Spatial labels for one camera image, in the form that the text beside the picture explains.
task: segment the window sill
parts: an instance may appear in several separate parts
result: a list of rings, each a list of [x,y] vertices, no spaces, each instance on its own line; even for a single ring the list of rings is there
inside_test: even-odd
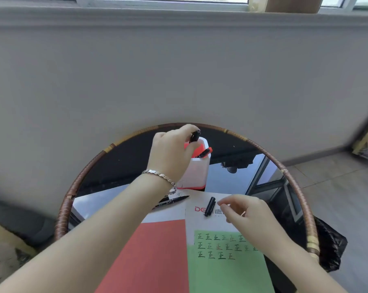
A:
[[[23,26],[206,26],[206,27],[368,27],[363,14],[286,14],[229,11],[0,6],[0,27]]]

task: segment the right hand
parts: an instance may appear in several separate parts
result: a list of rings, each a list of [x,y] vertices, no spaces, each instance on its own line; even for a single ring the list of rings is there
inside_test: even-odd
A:
[[[218,202],[226,221],[257,249],[272,260],[293,241],[276,220],[267,203],[257,197],[230,195]]]

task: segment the window frame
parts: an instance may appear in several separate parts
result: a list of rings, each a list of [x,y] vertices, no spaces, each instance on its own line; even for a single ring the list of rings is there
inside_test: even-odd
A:
[[[322,15],[360,15],[368,16],[368,8],[356,8],[357,0],[342,0],[340,7],[321,7]],[[177,10],[200,12],[249,12],[246,3],[217,3],[200,1],[165,0],[0,0],[0,8],[100,8],[100,9],[143,9]]]

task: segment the black plastic bag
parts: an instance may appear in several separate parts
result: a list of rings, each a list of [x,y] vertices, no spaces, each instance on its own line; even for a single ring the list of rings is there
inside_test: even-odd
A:
[[[317,217],[314,217],[314,219],[316,220],[319,240],[319,264],[327,272],[338,270],[341,264],[341,256],[348,244],[347,238],[321,219]]]

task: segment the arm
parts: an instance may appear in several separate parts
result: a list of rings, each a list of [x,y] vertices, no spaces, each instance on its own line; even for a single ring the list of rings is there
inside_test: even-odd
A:
[[[299,293],[346,293],[314,258],[289,238],[266,202],[257,197],[231,195],[218,205],[226,220],[274,262]]]
[[[157,133],[147,169],[177,182],[184,174],[197,142],[184,142],[198,130],[185,125]],[[169,192],[161,177],[143,174],[91,218],[49,246],[0,285],[0,293],[94,292],[144,217]]]

